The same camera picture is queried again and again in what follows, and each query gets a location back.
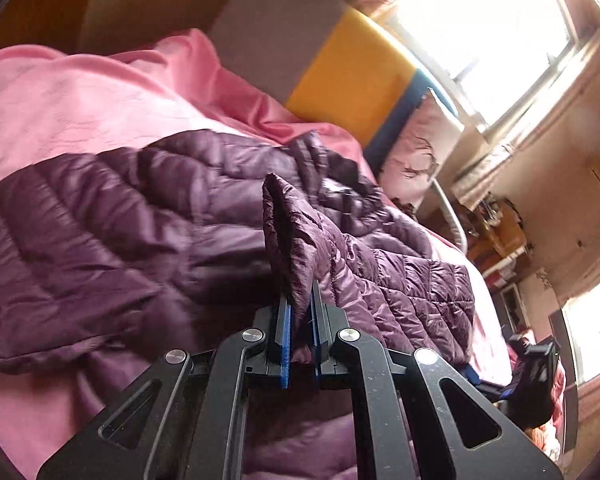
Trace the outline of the purple quilted down jacket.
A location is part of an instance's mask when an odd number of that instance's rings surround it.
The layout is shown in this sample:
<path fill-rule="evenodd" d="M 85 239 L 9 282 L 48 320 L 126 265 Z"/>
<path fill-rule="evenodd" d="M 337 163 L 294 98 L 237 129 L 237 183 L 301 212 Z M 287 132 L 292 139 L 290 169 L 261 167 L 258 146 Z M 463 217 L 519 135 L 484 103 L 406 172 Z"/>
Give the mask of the purple quilted down jacket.
<path fill-rule="evenodd" d="M 402 352 L 471 356 L 464 266 L 314 133 L 209 130 L 63 154 L 0 181 L 0 448 L 28 479 L 151 362 L 311 290 Z"/>

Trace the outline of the bright bedroom window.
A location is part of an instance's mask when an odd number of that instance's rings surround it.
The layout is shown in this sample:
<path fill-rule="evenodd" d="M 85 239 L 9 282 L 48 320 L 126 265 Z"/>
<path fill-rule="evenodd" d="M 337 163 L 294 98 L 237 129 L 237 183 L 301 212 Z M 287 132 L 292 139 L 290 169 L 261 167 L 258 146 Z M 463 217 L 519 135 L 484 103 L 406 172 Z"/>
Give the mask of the bright bedroom window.
<path fill-rule="evenodd" d="M 396 0 L 380 22 L 488 142 L 600 33 L 593 0 Z"/>

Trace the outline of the low grey side shelf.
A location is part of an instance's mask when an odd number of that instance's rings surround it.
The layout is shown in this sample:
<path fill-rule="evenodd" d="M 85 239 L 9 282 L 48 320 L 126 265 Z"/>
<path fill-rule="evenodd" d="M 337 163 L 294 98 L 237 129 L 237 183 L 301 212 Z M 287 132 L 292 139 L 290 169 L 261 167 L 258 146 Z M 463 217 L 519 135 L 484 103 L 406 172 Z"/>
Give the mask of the low grey side shelf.
<path fill-rule="evenodd" d="M 494 292 L 492 300 L 505 339 L 528 327 L 526 308 L 516 284 Z"/>

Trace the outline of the side window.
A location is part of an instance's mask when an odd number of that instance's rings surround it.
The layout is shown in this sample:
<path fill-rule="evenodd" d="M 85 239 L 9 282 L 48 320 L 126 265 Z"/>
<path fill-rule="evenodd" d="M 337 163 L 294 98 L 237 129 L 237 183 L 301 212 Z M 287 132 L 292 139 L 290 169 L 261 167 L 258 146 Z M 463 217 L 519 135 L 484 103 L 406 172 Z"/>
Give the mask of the side window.
<path fill-rule="evenodd" d="M 562 308 L 577 384 L 600 375 L 600 284 L 570 299 Z"/>

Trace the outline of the wooden desk with clutter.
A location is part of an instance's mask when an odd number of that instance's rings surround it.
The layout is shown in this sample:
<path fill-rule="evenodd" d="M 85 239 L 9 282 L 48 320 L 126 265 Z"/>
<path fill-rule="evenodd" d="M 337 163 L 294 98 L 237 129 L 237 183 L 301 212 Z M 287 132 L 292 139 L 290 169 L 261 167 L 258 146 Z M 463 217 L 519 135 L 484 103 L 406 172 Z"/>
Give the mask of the wooden desk with clutter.
<path fill-rule="evenodd" d="M 507 197 L 488 194 L 471 211 L 469 220 L 468 259 L 488 289 L 496 292 L 521 280 L 531 268 L 533 245 L 514 203 Z"/>

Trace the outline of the right pink curtain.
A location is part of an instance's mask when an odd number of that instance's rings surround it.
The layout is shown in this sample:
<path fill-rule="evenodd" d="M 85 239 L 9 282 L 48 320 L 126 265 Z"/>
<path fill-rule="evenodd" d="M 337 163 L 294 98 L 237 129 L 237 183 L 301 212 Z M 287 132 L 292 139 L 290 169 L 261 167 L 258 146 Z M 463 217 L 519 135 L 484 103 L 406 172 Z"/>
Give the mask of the right pink curtain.
<path fill-rule="evenodd" d="M 457 201 L 473 210 L 491 191 L 514 157 L 552 128 L 600 72 L 600 29 L 568 55 L 564 69 L 544 84 L 513 125 L 496 136 L 486 154 L 463 170 L 452 185 Z"/>

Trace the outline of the white deer print pillow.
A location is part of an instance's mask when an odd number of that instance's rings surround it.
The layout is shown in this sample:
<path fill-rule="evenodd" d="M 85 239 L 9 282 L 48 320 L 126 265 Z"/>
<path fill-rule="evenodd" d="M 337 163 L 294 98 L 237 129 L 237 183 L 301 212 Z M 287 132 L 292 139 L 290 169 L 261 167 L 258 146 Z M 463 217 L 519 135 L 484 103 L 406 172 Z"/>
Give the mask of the white deer print pillow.
<path fill-rule="evenodd" d="M 388 199 L 399 208 L 415 211 L 464 129 L 428 88 L 380 168 L 378 183 Z"/>

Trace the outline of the pink bed duvet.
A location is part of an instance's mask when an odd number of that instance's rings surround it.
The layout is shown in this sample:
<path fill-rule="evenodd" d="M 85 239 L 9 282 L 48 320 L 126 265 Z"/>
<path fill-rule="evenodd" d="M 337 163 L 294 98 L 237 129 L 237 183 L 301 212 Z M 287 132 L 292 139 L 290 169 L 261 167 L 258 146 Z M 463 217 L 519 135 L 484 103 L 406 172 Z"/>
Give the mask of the pink bed duvet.
<path fill-rule="evenodd" d="M 354 136 L 292 116 L 226 70 L 199 30 L 111 56 L 68 55 L 42 46 L 0 50 L 0 181 L 63 154 L 144 148 L 199 130 L 249 136 L 274 146 L 314 133 L 375 182 Z M 507 384 L 512 372 L 506 343 L 486 283 L 463 254 L 420 227 L 438 260 L 468 271 L 475 313 L 467 364 L 482 378 Z"/>

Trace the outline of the grey yellow blue headboard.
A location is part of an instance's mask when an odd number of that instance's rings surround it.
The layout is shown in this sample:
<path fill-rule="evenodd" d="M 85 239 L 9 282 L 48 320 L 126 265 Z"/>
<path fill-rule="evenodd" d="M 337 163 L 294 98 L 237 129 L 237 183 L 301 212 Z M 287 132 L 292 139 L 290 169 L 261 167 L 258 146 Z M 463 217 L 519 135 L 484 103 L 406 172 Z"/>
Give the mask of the grey yellow blue headboard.
<path fill-rule="evenodd" d="M 342 0 L 226 0 L 208 37 L 225 68 L 291 114 L 354 136 L 373 172 L 428 91 L 457 112 L 404 44 Z"/>

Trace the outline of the grey metal bed rail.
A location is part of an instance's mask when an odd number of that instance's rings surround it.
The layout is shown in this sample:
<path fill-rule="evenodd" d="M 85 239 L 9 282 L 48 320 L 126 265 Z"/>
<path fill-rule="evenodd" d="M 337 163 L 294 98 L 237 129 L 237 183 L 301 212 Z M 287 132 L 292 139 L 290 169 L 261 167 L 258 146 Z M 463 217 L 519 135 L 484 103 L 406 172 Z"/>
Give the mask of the grey metal bed rail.
<path fill-rule="evenodd" d="M 462 222 L 437 179 L 431 181 L 431 189 L 437 197 L 442 216 L 451 231 L 454 246 L 463 255 L 467 255 L 468 240 Z"/>

